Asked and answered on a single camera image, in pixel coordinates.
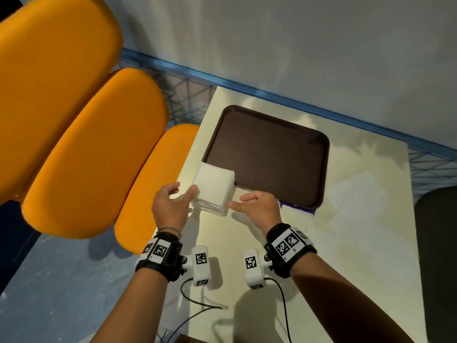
tabletop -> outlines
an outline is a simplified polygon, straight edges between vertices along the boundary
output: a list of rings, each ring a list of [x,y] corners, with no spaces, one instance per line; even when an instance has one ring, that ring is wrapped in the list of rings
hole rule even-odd
[[[324,200],[315,216],[289,207],[284,222],[299,227],[319,255],[369,296],[417,343],[426,342],[407,144],[392,138],[218,87],[178,180],[189,187],[222,110],[239,105],[321,131],[330,140]],[[246,191],[237,188],[234,199]],[[265,240],[245,216],[194,212],[183,231],[183,253],[209,250],[212,284],[188,287],[191,298],[222,304],[180,332],[205,342],[286,342],[285,317],[275,284],[250,290],[243,254],[262,253]],[[201,306],[182,300],[186,275],[170,283],[160,325],[174,330]],[[331,342],[292,280],[277,278],[285,292],[293,342]]]

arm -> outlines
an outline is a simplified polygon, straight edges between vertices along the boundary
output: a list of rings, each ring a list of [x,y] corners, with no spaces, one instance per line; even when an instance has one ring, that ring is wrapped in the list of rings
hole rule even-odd
[[[245,213],[266,237],[281,223],[273,195],[254,191],[232,201],[229,207]],[[291,277],[334,342],[408,342],[409,336],[381,308],[335,271],[317,254],[303,255]]]
[[[154,196],[152,212],[158,228],[173,226],[182,231],[186,224],[189,203],[198,188],[191,186],[182,197],[170,199],[179,185],[179,182],[168,184]],[[179,236],[174,230],[167,232]],[[139,269],[91,343],[154,342],[167,286],[167,279],[158,271]]]

wall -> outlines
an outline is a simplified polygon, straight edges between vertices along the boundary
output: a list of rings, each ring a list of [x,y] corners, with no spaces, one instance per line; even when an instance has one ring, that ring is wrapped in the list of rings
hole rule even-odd
[[[457,0],[105,1],[126,48],[457,148]]]

napkin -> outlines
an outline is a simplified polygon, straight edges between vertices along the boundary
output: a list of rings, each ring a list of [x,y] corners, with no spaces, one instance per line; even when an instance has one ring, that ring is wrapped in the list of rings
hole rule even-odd
[[[194,206],[224,216],[234,182],[235,172],[201,162],[192,183],[200,190]]]

tray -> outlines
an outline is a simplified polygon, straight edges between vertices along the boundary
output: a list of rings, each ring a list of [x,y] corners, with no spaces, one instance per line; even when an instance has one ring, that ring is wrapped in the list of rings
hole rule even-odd
[[[238,187],[313,210],[323,201],[329,147],[322,132],[231,105],[202,161],[234,171]]]

